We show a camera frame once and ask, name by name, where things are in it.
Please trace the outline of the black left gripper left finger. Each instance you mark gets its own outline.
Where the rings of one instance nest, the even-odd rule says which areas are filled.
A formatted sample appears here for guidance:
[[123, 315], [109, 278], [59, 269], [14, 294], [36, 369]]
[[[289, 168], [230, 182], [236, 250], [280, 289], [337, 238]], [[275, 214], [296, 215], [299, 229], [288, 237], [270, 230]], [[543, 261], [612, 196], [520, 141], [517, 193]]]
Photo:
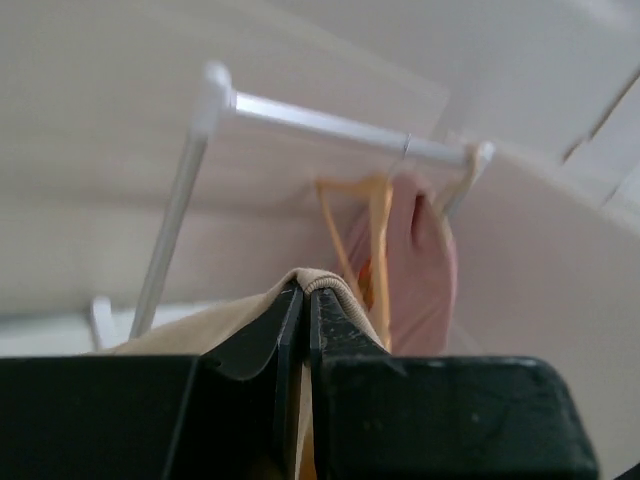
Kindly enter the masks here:
[[200, 361], [204, 451], [217, 479], [292, 479], [300, 404], [303, 293], [282, 288], [260, 314]]

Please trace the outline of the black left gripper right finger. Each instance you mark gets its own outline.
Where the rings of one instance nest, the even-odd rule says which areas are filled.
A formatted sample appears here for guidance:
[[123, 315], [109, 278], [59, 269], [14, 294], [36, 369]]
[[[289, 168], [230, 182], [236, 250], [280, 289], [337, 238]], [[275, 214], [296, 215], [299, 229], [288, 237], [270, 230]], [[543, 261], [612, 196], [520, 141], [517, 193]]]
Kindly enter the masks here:
[[340, 306], [310, 300], [314, 462], [320, 479], [405, 477], [405, 371]]

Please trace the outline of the beige t shirt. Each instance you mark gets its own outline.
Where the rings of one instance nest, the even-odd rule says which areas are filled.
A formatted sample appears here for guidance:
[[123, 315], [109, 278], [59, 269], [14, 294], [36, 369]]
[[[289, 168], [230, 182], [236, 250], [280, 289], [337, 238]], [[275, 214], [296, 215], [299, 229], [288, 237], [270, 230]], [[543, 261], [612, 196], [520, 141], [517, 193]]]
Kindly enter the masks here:
[[378, 346], [383, 345], [365, 310], [340, 276], [326, 270], [294, 268], [265, 293], [223, 302], [101, 352], [107, 355], [204, 354], [256, 320], [291, 280], [297, 281], [305, 297], [316, 290], [333, 289], [347, 319]]

